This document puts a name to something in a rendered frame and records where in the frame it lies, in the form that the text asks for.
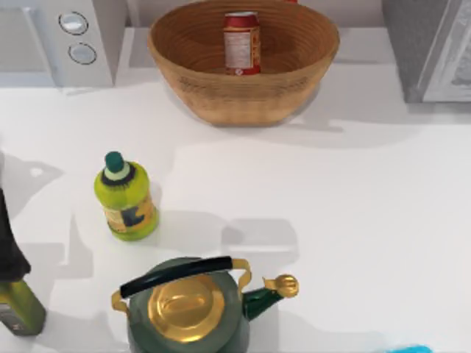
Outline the green bottle with dark cap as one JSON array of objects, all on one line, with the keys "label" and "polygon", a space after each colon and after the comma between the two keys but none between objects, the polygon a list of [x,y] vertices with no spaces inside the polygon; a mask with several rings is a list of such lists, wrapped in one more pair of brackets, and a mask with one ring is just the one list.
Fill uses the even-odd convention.
[{"label": "green bottle with dark cap", "polygon": [[157,227],[159,215],[149,176],[139,163],[125,160],[118,151],[108,152],[93,187],[107,225],[118,239],[142,240]]}]

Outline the red and white can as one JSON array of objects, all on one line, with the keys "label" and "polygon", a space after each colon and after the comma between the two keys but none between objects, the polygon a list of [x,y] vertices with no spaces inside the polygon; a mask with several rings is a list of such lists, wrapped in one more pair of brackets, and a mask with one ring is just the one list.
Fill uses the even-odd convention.
[{"label": "red and white can", "polygon": [[226,73],[231,76],[261,72],[261,31],[257,12],[225,14],[224,61]]}]

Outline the olive green square bottle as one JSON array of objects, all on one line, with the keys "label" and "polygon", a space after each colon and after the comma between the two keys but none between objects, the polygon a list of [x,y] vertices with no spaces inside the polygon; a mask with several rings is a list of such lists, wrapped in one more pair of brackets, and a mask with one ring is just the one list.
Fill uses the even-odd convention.
[{"label": "olive green square bottle", "polygon": [[46,322],[46,308],[23,279],[0,277],[0,323],[13,335],[37,336]]}]

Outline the pale microwave oven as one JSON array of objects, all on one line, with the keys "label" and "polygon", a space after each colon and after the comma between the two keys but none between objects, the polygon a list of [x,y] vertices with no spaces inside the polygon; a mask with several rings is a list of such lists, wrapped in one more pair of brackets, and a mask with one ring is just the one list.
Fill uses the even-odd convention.
[{"label": "pale microwave oven", "polygon": [[[88,20],[83,35],[61,29],[59,16],[70,12]],[[126,0],[0,0],[0,88],[112,87],[127,20]],[[75,63],[76,43],[92,46],[96,61]]]}]

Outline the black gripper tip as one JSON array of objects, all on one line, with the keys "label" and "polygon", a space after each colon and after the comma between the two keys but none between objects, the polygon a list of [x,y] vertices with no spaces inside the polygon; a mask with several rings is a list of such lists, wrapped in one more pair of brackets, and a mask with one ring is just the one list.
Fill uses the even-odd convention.
[{"label": "black gripper tip", "polygon": [[0,283],[21,281],[31,269],[29,261],[15,241],[4,191],[0,188]]}]

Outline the woven brown basket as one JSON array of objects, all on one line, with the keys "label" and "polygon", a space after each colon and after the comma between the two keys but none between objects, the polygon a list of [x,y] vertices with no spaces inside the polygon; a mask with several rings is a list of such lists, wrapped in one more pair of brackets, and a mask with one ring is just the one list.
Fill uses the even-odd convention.
[{"label": "woven brown basket", "polygon": [[[231,76],[224,64],[224,17],[254,12],[261,72]],[[213,125],[268,126],[289,117],[315,91],[339,49],[337,26],[285,0],[199,0],[150,26],[147,46],[183,104]]]}]

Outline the round grey microwave knob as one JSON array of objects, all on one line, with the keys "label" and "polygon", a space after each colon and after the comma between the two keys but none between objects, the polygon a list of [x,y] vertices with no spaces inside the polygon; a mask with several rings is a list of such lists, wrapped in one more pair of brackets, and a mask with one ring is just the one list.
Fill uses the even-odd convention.
[{"label": "round grey microwave knob", "polygon": [[76,43],[68,48],[69,57],[80,65],[91,65],[97,59],[95,49],[87,43]]},{"label": "round grey microwave knob", "polygon": [[88,20],[81,13],[70,12],[58,18],[61,29],[70,35],[83,35],[88,30]]}]

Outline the green and gold kettle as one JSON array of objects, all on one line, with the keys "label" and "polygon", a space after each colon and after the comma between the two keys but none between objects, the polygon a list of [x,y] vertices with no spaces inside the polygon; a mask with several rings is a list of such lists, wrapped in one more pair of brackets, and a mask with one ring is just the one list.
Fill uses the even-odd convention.
[{"label": "green and gold kettle", "polygon": [[244,291],[251,280],[245,259],[178,257],[121,285],[111,307],[127,317],[131,353],[247,353],[251,321],[300,291],[290,274]]}]

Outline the light blue flat object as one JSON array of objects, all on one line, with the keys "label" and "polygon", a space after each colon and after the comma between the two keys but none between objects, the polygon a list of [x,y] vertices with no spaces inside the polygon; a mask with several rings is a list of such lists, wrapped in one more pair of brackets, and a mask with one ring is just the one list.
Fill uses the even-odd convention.
[{"label": "light blue flat object", "polygon": [[423,344],[408,344],[402,346],[394,346],[382,350],[380,353],[434,353],[433,350]]}]

